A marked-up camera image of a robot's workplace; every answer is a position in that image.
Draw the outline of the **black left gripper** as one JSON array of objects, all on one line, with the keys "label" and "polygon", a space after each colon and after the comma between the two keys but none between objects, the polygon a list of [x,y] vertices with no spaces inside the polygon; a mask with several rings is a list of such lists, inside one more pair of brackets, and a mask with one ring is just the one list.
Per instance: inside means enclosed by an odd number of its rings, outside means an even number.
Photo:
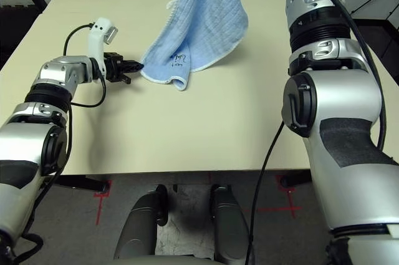
[{"label": "black left gripper", "polygon": [[135,60],[124,60],[123,56],[116,52],[105,52],[104,63],[107,70],[106,79],[112,83],[131,84],[131,78],[125,74],[139,72],[143,69],[143,64]]}]

